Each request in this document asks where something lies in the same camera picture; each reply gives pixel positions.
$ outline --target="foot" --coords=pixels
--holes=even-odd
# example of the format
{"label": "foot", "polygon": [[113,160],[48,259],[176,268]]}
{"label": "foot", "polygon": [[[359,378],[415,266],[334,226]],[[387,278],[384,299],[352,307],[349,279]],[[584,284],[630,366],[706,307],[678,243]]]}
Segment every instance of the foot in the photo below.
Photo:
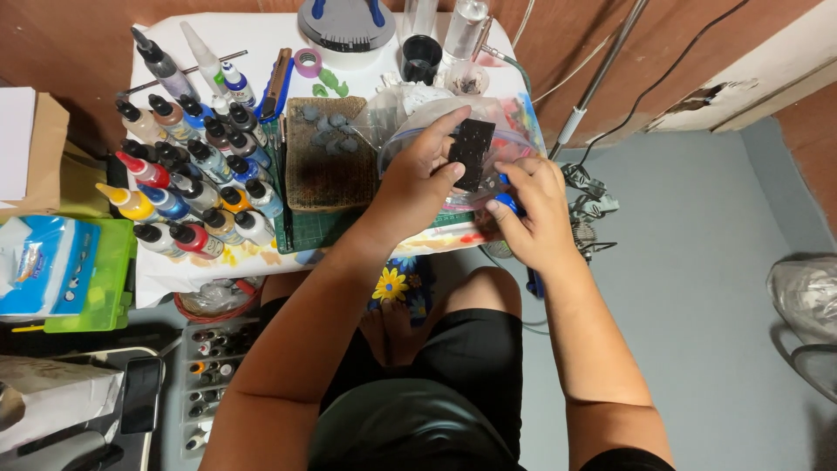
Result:
{"label": "foot", "polygon": [[410,312],[407,305],[399,302],[384,302],[381,304],[381,309],[383,325],[389,338],[389,365],[410,365],[423,342],[419,341],[410,325]]}
{"label": "foot", "polygon": [[361,323],[357,326],[369,343],[372,356],[381,366],[387,365],[387,349],[384,344],[384,323],[381,311],[373,309],[361,316]]}

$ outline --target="brown wall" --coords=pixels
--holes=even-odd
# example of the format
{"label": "brown wall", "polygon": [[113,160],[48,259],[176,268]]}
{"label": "brown wall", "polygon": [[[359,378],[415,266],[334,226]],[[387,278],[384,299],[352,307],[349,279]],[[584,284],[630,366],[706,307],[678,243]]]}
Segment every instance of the brown wall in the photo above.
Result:
{"label": "brown wall", "polygon": [[[0,0],[0,78],[48,91],[71,113],[76,142],[101,140],[110,148],[125,134],[113,110],[114,94],[129,85],[134,22],[154,24],[172,15],[214,12],[292,12],[302,0]],[[385,1],[396,11],[403,1]],[[441,0],[449,11],[454,0]],[[516,55],[539,96],[575,67],[619,24],[630,0],[539,0]],[[571,146],[608,130],[627,116],[636,96],[656,80],[692,36],[737,0],[655,0],[593,99]],[[620,133],[640,129],[819,0],[757,0],[720,23],[639,108]],[[494,2],[497,20],[513,36],[527,2]],[[551,143],[578,101],[603,53],[563,88],[537,104]]]}
{"label": "brown wall", "polygon": [[837,235],[837,83],[774,115],[799,172]]}

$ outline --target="green cutting mat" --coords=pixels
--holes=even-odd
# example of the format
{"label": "green cutting mat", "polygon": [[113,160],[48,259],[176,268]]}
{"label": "green cutting mat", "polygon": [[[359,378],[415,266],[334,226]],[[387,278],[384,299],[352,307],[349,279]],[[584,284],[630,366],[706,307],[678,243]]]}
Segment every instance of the green cutting mat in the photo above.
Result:
{"label": "green cutting mat", "polygon": [[[278,122],[270,122],[262,125],[264,132],[268,137],[276,137]],[[277,182],[276,189],[279,189],[279,168],[278,153],[273,149],[273,140],[269,140],[268,154],[273,159],[273,165],[270,166],[270,174],[273,175]],[[346,230],[355,223],[357,218],[363,214],[363,210],[349,210],[337,213],[306,213],[302,215],[294,214],[294,249],[292,251],[285,250],[285,232],[282,230],[283,217],[280,215],[274,219],[276,228],[276,248],[280,254],[294,253],[298,251],[308,251],[319,249],[320,247],[333,246],[337,239],[343,235]],[[460,222],[473,222],[474,213],[460,213],[457,215],[439,215],[430,225],[430,228],[442,227],[444,225],[454,225]]]}

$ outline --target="black cup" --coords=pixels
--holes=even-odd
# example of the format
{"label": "black cup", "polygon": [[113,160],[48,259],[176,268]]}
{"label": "black cup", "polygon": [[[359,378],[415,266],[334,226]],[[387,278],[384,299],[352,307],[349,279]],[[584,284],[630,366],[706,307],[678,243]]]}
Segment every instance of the black cup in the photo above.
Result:
{"label": "black cup", "polygon": [[442,46],[435,39],[423,34],[411,36],[401,48],[401,79],[432,85],[441,61]]}

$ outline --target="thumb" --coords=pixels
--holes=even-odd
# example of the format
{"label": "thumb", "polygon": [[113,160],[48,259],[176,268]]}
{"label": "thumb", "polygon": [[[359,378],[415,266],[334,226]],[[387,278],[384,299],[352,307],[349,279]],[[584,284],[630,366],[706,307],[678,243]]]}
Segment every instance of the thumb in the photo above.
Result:
{"label": "thumb", "polygon": [[430,182],[433,184],[435,192],[447,197],[450,189],[462,178],[462,175],[465,175],[465,165],[462,162],[453,162],[439,168],[430,177]]}
{"label": "thumb", "polygon": [[500,227],[500,232],[503,233],[503,238],[509,244],[509,247],[512,247],[512,250],[514,250],[513,247],[516,244],[523,243],[529,236],[529,230],[507,205],[496,199],[489,199],[485,203],[485,209],[494,216],[497,225]]}

